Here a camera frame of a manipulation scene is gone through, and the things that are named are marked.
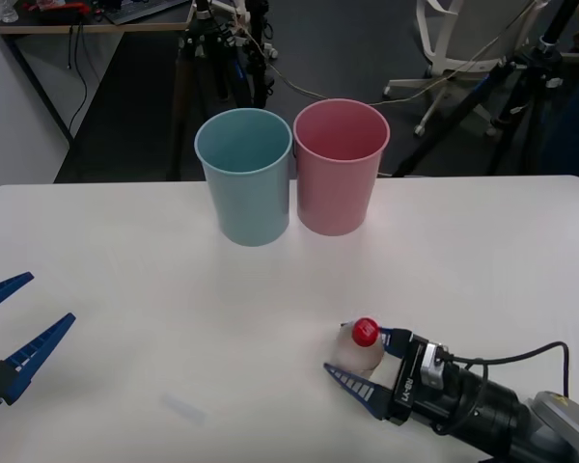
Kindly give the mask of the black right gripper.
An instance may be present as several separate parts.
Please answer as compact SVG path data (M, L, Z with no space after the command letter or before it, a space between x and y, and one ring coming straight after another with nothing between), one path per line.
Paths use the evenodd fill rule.
M442 358L441 344L403 328L379 332L384 351L401 360L393 391L328 363L324 370L377 420L402 425L416 415L437 432L454 431L469 411L466 374Z

